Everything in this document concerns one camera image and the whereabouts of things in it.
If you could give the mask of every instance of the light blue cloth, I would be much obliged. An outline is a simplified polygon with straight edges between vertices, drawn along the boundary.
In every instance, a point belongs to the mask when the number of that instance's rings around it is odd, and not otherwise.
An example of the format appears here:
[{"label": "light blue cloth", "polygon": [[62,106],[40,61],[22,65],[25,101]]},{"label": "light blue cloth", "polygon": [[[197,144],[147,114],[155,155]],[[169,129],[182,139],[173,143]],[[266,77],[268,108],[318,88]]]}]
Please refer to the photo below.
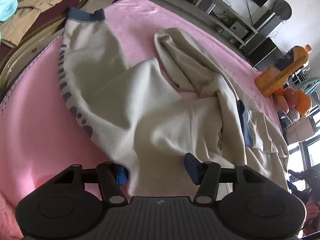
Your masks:
[{"label": "light blue cloth", "polygon": [[0,0],[0,22],[9,19],[18,8],[18,0]]}]

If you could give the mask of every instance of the orange bottle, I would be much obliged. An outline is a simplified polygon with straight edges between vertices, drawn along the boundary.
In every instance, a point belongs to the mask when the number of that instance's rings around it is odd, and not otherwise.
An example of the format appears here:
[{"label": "orange bottle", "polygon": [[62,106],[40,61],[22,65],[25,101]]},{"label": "orange bottle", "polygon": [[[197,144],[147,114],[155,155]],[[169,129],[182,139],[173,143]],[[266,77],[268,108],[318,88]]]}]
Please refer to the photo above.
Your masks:
[{"label": "orange bottle", "polygon": [[260,92],[268,97],[282,87],[288,77],[296,72],[301,66],[308,65],[309,53],[312,52],[310,45],[305,47],[294,46],[281,59],[269,67],[254,81]]}]

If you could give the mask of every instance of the maroon cushion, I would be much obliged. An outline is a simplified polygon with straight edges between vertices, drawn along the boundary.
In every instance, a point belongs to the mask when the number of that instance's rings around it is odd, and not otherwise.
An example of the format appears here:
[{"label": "maroon cushion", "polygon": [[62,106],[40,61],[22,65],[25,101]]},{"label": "maroon cushion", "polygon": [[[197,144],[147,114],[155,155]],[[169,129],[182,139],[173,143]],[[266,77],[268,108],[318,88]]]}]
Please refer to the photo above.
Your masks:
[{"label": "maroon cushion", "polygon": [[[39,15],[38,19],[35,23],[31,26],[31,28],[27,31],[26,34],[38,29],[39,27],[43,26],[47,22],[57,18],[59,15],[64,13],[70,7],[77,7],[80,3],[80,0],[63,0],[60,3],[56,4],[54,7],[50,8],[49,10],[43,12]],[[0,60],[2,60],[12,48],[8,47],[7,45],[1,42],[0,45]]]}]

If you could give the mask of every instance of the bed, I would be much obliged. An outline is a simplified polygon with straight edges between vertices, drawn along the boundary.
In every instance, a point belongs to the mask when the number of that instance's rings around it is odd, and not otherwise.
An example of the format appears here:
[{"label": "bed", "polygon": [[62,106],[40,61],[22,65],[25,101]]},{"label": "bed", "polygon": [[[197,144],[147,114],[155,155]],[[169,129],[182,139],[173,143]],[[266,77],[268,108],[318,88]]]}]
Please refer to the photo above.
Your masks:
[{"label": "bed", "polygon": [[[148,0],[118,0],[105,8],[108,25],[133,64],[157,57],[154,34],[179,27],[194,36],[229,75],[254,99],[261,112],[280,127],[270,98],[257,89],[258,73],[231,49],[176,14]],[[58,55],[62,39],[50,43],[8,86],[0,103],[0,237],[22,238],[14,218],[18,202],[61,172],[81,163],[94,168],[108,161],[68,111],[58,87]],[[165,70],[163,75],[170,82]],[[180,92],[184,98],[195,93]],[[86,190],[99,196],[95,185]]]}]

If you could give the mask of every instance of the black circular pad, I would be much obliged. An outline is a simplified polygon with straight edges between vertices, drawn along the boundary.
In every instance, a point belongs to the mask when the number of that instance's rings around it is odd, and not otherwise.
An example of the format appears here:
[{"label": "black circular pad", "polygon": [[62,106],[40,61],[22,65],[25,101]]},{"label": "black circular pad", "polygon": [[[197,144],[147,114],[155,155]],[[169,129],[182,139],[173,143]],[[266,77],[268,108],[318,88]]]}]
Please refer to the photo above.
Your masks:
[{"label": "black circular pad", "polygon": [[270,183],[246,183],[225,196],[218,211],[227,228],[251,239],[290,238],[306,214],[301,200]]},{"label": "black circular pad", "polygon": [[261,218],[271,218],[280,215],[283,210],[282,203],[269,196],[257,196],[250,198],[246,203],[247,210]]},{"label": "black circular pad", "polygon": [[102,204],[97,197],[60,185],[52,185],[40,194],[30,194],[16,208],[21,231],[44,239],[83,234],[97,224],[101,215]]},{"label": "black circular pad", "polygon": [[273,5],[273,11],[282,21],[289,20],[292,16],[291,6],[284,0],[277,0]]}]

